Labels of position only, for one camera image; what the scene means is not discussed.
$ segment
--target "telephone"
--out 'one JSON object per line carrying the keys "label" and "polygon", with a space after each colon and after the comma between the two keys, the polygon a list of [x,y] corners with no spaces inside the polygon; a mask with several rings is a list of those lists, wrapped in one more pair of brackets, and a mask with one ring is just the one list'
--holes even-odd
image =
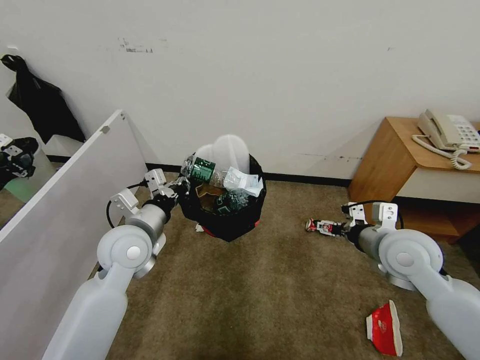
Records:
{"label": "telephone", "polygon": [[[480,135],[461,115],[445,115],[427,109],[420,114],[418,127],[425,135],[412,135],[413,141],[433,153],[449,158],[457,170],[466,170],[472,163],[460,158],[462,154],[480,153]],[[428,138],[434,146],[420,138]]]}

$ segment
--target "white robotic arm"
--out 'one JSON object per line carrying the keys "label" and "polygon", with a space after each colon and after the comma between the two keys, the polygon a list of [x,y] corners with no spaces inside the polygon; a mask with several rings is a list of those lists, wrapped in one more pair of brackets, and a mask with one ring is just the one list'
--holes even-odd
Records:
{"label": "white robotic arm", "polygon": [[155,264],[165,245],[164,225],[181,193],[189,183],[181,177],[166,183],[162,170],[145,174],[151,193],[139,209],[129,189],[112,196],[111,203],[122,210],[125,225],[108,231],[97,248],[103,270],[83,283],[75,293],[43,360],[103,360],[127,310],[127,287],[132,278],[141,278]]}
{"label": "white robotic arm", "polygon": [[443,255],[431,237],[416,230],[395,228],[396,204],[373,204],[375,226],[365,223],[363,205],[348,206],[348,240],[374,259],[392,284],[418,290],[426,299],[433,322],[458,351],[467,360],[480,359],[480,291],[465,281],[439,273]]}

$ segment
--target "hanging black bag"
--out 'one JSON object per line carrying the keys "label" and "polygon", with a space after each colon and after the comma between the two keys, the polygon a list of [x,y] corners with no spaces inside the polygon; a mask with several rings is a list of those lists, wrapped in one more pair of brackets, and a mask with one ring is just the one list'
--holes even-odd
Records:
{"label": "hanging black bag", "polygon": [[7,95],[8,99],[28,115],[45,144],[53,135],[85,141],[85,135],[58,87],[33,75],[20,56],[5,55],[1,62],[16,72],[16,82]]}

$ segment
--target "black cable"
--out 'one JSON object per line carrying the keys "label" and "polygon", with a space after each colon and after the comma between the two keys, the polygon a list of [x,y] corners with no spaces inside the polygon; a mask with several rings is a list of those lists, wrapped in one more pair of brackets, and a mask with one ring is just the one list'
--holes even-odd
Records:
{"label": "black cable", "polygon": [[[142,180],[138,184],[130,185],[130,186],[127,186],[126,188],[127,189],[133,189],[133,188],[140,187],[140,186],[147,186],[147,181]],[[108,202],[106,204],[105,212],[106,212],[106,220],[108,221],[108,224],[110,225],[110,227],[113,229],[115,226],[112,223],[112,219],[110,219],[110,205],[112,205],[112,200],[108,200]]]}
{"label": "black cable", "polygon": [[[359,201],[356,203],[353,203],[351,205],[347,205],[345,209],[349,209],[351,207],[354,207],[355,205],[364,205],[364,204],[371,204],[371,203],[388,203],[389,201],[385,200],[366,200],[366,201]],[[404,225],[404,218],[402,217],[402,214],[400,213],[400,210],[398,210],[398,220],[400,221],[400,229],[405,229]]]}

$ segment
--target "brown carpet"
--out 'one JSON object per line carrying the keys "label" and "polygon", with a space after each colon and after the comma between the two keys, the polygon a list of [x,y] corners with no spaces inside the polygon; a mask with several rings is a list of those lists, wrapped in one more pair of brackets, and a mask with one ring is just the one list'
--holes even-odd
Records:
{"label": "brown carpet", "polygon": [[[462,359],[419,293],[388,284],[345,239],[305,232],[310,217],[343,221],[347,201],[345,188],[270,181],[258,228],[232,243],[176,208],[155,267],[128,288],[108,359],[391,359],[365,330],[389,299],[404,359]],[[460,248],[442,248],[447,271],[480,288]]]}
{"label": "brown carpet", "polygon": [[24,203],[10,192],[5,189],[0,190],[0,229],[14,217],[23,206]]}

